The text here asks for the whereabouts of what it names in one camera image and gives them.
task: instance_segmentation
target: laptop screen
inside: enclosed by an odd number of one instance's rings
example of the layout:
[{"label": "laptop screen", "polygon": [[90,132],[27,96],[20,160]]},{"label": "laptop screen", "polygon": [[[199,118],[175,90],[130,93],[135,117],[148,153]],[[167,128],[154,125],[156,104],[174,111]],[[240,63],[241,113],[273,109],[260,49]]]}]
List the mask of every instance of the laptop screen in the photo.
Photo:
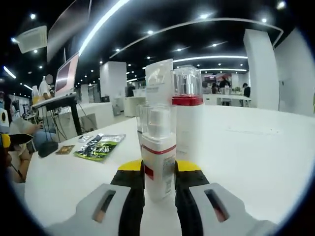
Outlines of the laptop screen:
[{"label": "laptop screen", "polygon": [[70,92],[73,89],[78,60],[79,54],[76,53],[59,68],[55,85],[56,95]]}]

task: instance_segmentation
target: white pillar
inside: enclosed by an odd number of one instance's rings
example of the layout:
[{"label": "white pillar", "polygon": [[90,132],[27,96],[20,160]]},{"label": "white pillar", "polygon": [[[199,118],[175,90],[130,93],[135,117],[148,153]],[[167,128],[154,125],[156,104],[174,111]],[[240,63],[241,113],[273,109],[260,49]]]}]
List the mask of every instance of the white pillar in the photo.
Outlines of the white pillar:
[{"label": "white pillar", "polygon": [[101,97],[109,96],[112,104],[116,97],[125,97],[126,73],[126,62],[109,61],[102,65],[99,71]]},{"label": "white pillar", "polygon": [[90,103],[88,85],[81,85],[81,101],[82,103]]},{"label": "white pillar", "polygon": [[279,82],[276,58],[268,33],[246,29],[244,35],[251,71],[251,99],[257,108],[278,110]]},{"label": "white pillar", "polygon": [[238,74],[232,74],[232,88],[240,87]]}]

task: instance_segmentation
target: white bottle with red band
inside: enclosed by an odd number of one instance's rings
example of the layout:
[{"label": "white bottle with red band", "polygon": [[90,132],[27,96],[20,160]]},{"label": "white bottle with red band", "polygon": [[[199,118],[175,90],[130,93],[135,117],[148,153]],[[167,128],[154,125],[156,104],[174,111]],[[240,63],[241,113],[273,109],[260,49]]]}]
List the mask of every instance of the white bottle with red band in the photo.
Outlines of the white bottle with red band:
[{"label": "white bottle with red band", "polygon": [[176,106],[177,160],[196,162],[200,156],[203,127],[202,79],[200,70],[194,67],[174,69],[174,96]]},{"label": "white bottle with red band", "polygon": [[160,201],[174,190],[176,134],[168,106],[146,107],[146,128],[142,134],[145,188],[150,199]]}]

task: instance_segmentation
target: person's hand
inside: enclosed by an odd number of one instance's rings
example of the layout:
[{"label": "person's hand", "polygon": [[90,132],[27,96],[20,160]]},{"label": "person's hand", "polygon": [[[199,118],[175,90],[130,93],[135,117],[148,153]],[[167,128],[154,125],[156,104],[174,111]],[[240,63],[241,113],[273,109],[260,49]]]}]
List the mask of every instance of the person's hand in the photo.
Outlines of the person's hand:
[{"label": "person's hand", "polygon": [[44,127],[42,121],[40,123],[38,123],[36,126],[37,126],[38,129],[42,129]]}]

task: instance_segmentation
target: gray gripper housing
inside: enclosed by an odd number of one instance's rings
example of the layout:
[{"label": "gray gripper housing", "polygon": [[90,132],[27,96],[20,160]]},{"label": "gray gripper housing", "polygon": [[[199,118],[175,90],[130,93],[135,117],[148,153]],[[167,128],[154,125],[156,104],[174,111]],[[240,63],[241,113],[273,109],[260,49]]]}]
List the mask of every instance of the gray gripper housing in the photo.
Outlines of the gray gripper housing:
[{"label": "gray gripper housing", "polygon": [[[79,202],[76,213],[68,220],[46,228],[51,235],[57,236],[117,236],[124,203],[130,187],[102,184]],[[109,194],[114,196],[101,223],[93,220],[96,210],[100,210]]]},{"label": "gray gripper housing", "polygon": [[[268,236],[276,225],[254,219],[245,211],[244,203],[217,183],[189,188],[198,207],[204,236]],[[219,222],[207,195],[212,195],[226,220]]]}]

